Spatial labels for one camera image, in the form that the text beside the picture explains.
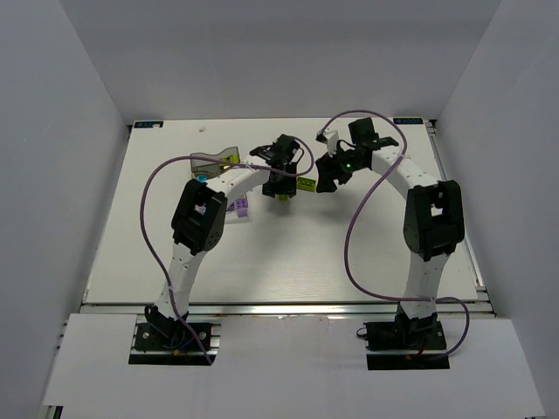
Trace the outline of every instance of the wire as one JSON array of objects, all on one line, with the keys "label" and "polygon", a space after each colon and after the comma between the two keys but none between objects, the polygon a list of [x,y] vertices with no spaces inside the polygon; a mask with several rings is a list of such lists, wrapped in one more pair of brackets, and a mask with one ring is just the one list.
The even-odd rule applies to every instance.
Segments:
[{"label": "wire", "polygon": [[[285,176],[288,176],[288,177],[297,177],[297,176],[306,175],[314,167],[313,152],[311,151],[310,147],[306,144],[306,142],[304,142],[303,140],[301,140],[299,138],[296,138],[296,137],[294,137],[294,138],[297,142],[302,144],[302,146],[304,148],[307,149],[307,151],[309,153],[309,157],[311,159],[311,164],[310,164],[309,168],[302,173],[295,173],[295,174],[294,173],[287,173],[287,172],[283,172],[281,170],[277,170],[276,168],[270,168],[268,166],[261,166],[261,165],[258,165],[258,164],[246,164],[246,163],[232,163],[232,162],[230,162],[230,163],[228,163],[228,165],[231,166],[231,168],[247,168],[247,167],[248,168],[258,168],[258,169],[261,169],[261,170],[267,170],[269,172],[277,173],[277,174],[280,174],[280,175],[285,175]],[[186,322],[185,319],[183,319],[183,316],[181,316],[181,314],[178,311],[178,308],[176,307],[175,294],[173,293],[173,283],[171,281],[169,272],[167,271],[167,268],[165,267],[165,264],[163,263],[161,258],[159,258],[159,255],[155,251],[155,248],[152,245],[151,241],[149,240],[148,232],[146,230],[146,220],[145,220],[146,201],[148,199],[149,187],[151,186],[151,183],[154,181],[155,176],[161,170],[166,168],[169,164],[177,162],[177,161],[186,161],[186,160],[209,161],[211,163],[220,163],[220,164],[223,163],[223,161],[221,161],[221,160],[211,159],[210,157],[182,155],[182,156],[174,157],[172,159],[164,161],[159,166],[157,166],[157,168],[155,168],[155,170],[151,173],[151,175],[149,175],[149,178],[146,181],[146,185],[143,188],[143,192],[141,193],[140,230],[141,230],[141,236],[143,237],[144,242],[146,242],[146,245],[148,246],[149,252],[154,257],[155,261],[157,262],[157,264],[161,268],[161,270],[163,272],[163,275],[165,276],[165,281],[167,282],[167,287],[169,289],[169,299],[170,299],[170,302],[171,302],[171,307],[173,309],[173,313],[175,314],[176,318],[181,322],[181,324],[183,324],[183,326],[185,326],[188,329],[188,331],[190,333],[192,333],[192,337],[196,340],[196,343],[198,344],[198,347],[200,347],[200,350],[204,354],[206,360],[211,365],[211,358],[208,355],[208,353],[206,352],[206,350],[204,348],[204,345],[202,344],[202,341],[200,340],[200,338],[198,338],[198,335],[194,331],[194,329]]]},{"label": "wire", "polygon": [[[403,146],[402,146],[402,152],[396,158],[394,163],[392,163],[392,165],[388,168],[388,170],[386,170],[386,172],[375,182],[375,184],[369,189],[367,194],[365,194],[365,197],[361,200],[361,202],[357,206],[357,209],[355,210],[355,214],[353,215],[353,217],[351,218],[351,221],[349,222],[349,227],[348,227],[348,231],[346,233],[345,243],[343,245],[343,264],[345,266],[346,274],[348,275],[349,281],[351,281],[351,284],[355,288],[357,288],[359,291],[363,292],[364,294],[369,295],[370,297],[374,297],[376,299],[384,299],[384,300],[387,300],[387,301],[394,301],[394,302],[398,302],[398,303],[402,302],[402,301],[417,301],[417,302],[425,301],[425,302],[430,302],[431,299],[428,299],[428,298],[391,297],[391,296],[388,296],[388,295],[382,295],[382,294],[377,294],[375,292],[371,292],[371,291],[363,288],[361,285],[359,285],[359,283],[357,283],[357,281],[355,280],[355,278],[353,277],[353,275],[351,273],[351,269],[349,268],[349,239],[351,238],[351,233],[353,232],[353,229],[355,227],[355,222],[357,221],[357,218],[361,214],[361,211],[362,211],[363,207],[365,206],[365,204],[367,203],[367,201],[369,200],[370,196],[373,195],[373,192],[375,192],[378,189],[380,184],[384,180],[386,180],[386,178],[388,178],[390,173],[392,173],[396,169],[396,167],[404,159],[405,153],[408,150],[408,139],[405,137],[405,134],[400,129],[400,127],[398,125],[396,125],[394,122],[392,122],[390,120],[390,118],[382,115],[381,113],[370,111],[370,110],[367,110],[367,109],[352,109],[352,110],[340,112],[340,113],[334,115],[332,118],[330,118],[328,120],[328,122],[324,125],[324,127],[321,128],[321,130],[318,132],[318,135],[324,134],[324,131],[330,126],[330,124],[332,122],[334,122],[335,120],[337,120],[341,116],[347,115],[349,113],[367,113],[367,114],[370,114],[370,115],[374,115],[374,116],[376,116],[376,117],[378,117],[382,120],[385,120],[394,129],[396,129],[396,131],[398,132],[398,134],[402,138]],[[443,303],[443,302],[446,302],[446,301],[458,302],[462,306],[462,308],[464,308],[464,314],[466,315],[466,325],[464,327],[464,332],[462,333],[462,336],[460,337],[458,343],[456,345],[454,345],[454,347],[449,349],[447,352],[445,352],[441,355],[437,355],[435,357],[432,357],[431,360],[442,358],[444,356],[448,356],[448,355],[453,354],[454,352],[456,352],[456,350],[462,345],[462,343],[466,339],[466,336],[468,334],[468,330],[470,329],[470,311],[468,310],[468,307],[466,306],[464,301],[462,301],[461,299],[457,299],[456,297],[441,297],[441,298],[435,299],[434,302],[435,303]]]}]

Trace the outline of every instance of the white platform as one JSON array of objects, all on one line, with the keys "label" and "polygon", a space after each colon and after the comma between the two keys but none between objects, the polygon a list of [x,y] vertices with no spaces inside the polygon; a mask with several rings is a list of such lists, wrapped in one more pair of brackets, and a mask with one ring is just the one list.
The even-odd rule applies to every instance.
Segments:
[{"label": "white platform", "polygon": [[[63,418],[522,419],[543,415],[510,320],[475,319],[450,370],[368,371],[357,319],[224,319],[212,367],[128,365],[136,316],[73,314],[45,404]],[[443,319],[449,345],[462,319]]]},{"label": "white platform", "polygon": [[[139,203],[152,170],[161,162],[195,152],[218,153],[238,146],[242,156],[258,145],[291,134],[308,142],[319,157],[325,146],[314,141],[324,119],[171,120],[162,128],[133,129],[107,227],[89,278],[87,303],[149,303],[163,276],[141,239]],[[348,123],[334,128],[349,140]],[[381,136],[397,132],[375,120]],[[438,175],[424,126],[402,126],[409,155]],[[304,158],[300,169],[308,165]],[[308,177],[317,179],[316,170]],[[289,203],[249,194],[249,219],[229,219],[219,245],[198,273],[195,303],[345,302],[372,300],[349,283],[343,269],[345,232],[357,204],[378,178],[368,170],[354,175],[334,194],[300,191]],[[170,220],[190,163],[178,162],[154,180],[146,210],[148,233],[167,263],[171,255]],[[410,262],[404,243],[404,200],[385,183],[369,200],[355,227],[350,260],[355,277],[370,290],[399,296]],[[474,273],[463,246],[451,257],[439,295],[476,299]]]}]

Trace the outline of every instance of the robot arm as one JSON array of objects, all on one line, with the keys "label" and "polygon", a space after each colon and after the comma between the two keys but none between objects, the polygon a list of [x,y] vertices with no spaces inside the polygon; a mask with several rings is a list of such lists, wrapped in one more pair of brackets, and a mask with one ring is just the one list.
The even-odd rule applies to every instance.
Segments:
[{"label": "robot arm", "polygon": [[[317,140],[327,144],[327,153],[316,161],[319,171],[317,192],[334,192],[362,168],[384,175],[400,155],[397,142],[379,138],[372,119],[349,124],[353,144],[343,149],[338,133],[330,130]],[[404,239],[411,251],[405,298],[430,301],[402,301],[398,305],[397,329],[404,341],[428,333],[436,323],[438,286],[446,261],[464,239],[464,217],[460,187],[455,181],[441,182],[408,158],[387,177],[406,200]]]},{"label": "robot arm", "polygon": [[[266,161],[258,156],[248,156],[245,162],[260,166],[266,164]],[[223,218],[223,223],[221,220],[218,221],[219,225],[222,225],[221,229],[214,229],[211,234],[207,236],[207,245],[199,246],[193,243],[190,238],[190,234],[193,230],[187,226],[189,211],[186,210],[191,205],[187,206],[186,204],[191,204],[190,197],[195,193],[195,188],[202,189],[206,194],[215,193],[216,199],[219,199],[220,202],[226,202],[225,207],[227,207],[227,203],[235,202],[237,198],[241,197],[246,192],[268,182],[268,177],[269,173],[265,170],[240,168],[228,170],[222,175],[210,179],[206,182],[205,186],[198,181],[190,181],[187,183],[171,223],[175,230],[175,234],[173,236],[173,257],[169,266],[169,275],[173,283],[176,306],[182,316],[189,311],[190,290],[194,285],[198,268],[204,260],[205,255],[209,250],[213,249],[223,233],[224,214],[223,217],[220,217]],[[194,205],[196,206],[194,209],[195,212],[199,213],[199,211],[203,210],[202,205],[198,206],[196,203],[194,203]],[[197,218],[203,219],[205,214],[199,215],[200,217]],[[170,304],[169,288],[166,285],[159,294],[159,298],[155,301],[155,306],[164,316],[175,318],[173,308]]]},{"label": "robot arm", "polygon": [[[176,308],[183,318],[188,315],[190,291],[200,264],[223,234],[228,203],[259,185],[263,185],[262,191],[267,196],[296,193],[296,177],[249,166],[269,166],[296,174],[297,163],[292,160],[299,148],[294,137],[281,135],[272,145],[253,149],[244,159],[246,168],[228,170],[204,183],[187,182],[171,221],[174,243],[169,266]],[[148,323],[167,340],[173,340],[176,332],[182,330],[167,285],[154,305],[146,307],[145,313]]]}]

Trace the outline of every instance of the black mounting plate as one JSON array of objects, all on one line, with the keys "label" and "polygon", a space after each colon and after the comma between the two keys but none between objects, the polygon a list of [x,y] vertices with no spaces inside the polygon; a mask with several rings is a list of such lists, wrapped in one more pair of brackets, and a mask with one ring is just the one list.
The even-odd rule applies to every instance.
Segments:
[{"label": "black mounting plate", "polygon": [[[211,323],[189,323],[190,327],[200,336],[200,333],[204,332],[205,337],[201,339],[204,349],[207,351],[210,349],[210,339],[211,339]],[[149,323],[140,323],[138,325],[138,331],[136,332],[136,339],[134,343],[134,349],[136,351],[143,352],[161,352],[161,351],[172,351],[177,347],[180,347],[183,343],[190,340],[192,336],[188,330],[184,330],[184,337],[180,343],[176,344],[174,347],[169,346],[169,342],[163,338]],[[187,347],[184,348],[185,351],[198,349],[198,344],[193,340]]]},{"label": "black mounting plate", "polygon": [[417,350],[426,344],[425,351],[446,350],[446,339],[440,321],[435,323],[433,330],[426,334],[425,341],[416,346],[406,346],[395,328],[394,321],[365,323],[367,328],[367,349],[380,354],[367,354],[369,371],[413,370],[413,369],[450,369],[448,356],[438,354],[382,354],[383,351]]},{"label": "black mounting plate", "polygon": [[[205,333],[202,345],[206,351],[210,350],[211,340],[211,323],[189,323],[197,333]],[[143,354],[130,354],[128,357],[128,365],[209,365],[205,356],[200,354],[200,348],[195,340],[182,348],[178,354],[173,351],[188,342],[192,338],[188,330],[184,331],[184,337],[181,342],[174,347],[169,347],[169,342],[163,338],[149,323],[141,323],[138,325],[136,332],[134,349]]]},{"label": "black mounting plate", "polygon": [[[393,321],[378,321],[365,323],[367,327],[367,348],[371,351],[393,351],[405,349],[417,349],[423,346],[423,342],[418,342],[415,347],[407,347],[403,344],[394,327]],[[444,351],[446,349],[446,339],[443,327],[438,321],[431,333],[426,335],[425,351]]]}]

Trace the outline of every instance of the translucent plastic piece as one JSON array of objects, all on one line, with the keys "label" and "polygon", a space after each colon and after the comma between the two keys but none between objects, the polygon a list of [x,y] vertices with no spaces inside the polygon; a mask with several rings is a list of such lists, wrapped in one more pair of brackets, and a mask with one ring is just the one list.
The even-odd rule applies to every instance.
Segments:
[{"label": "translucent plastic piece", "polygon": [[206,179],[212,179],[216,176],[221,175],[229,168],[226,164],[228,161],[231,163],[239,163],[240,157],[238,154],[237,147],[226,148],[221,153],[216,155],[209,155],[207,153],[192,153],[193,156],[199,155],[202,157],[209,157],[211,159],[222,160],[224,164],[210,163],[208,161],[191,160],[190,169],[192,171],[192,177],[206,176]]}]

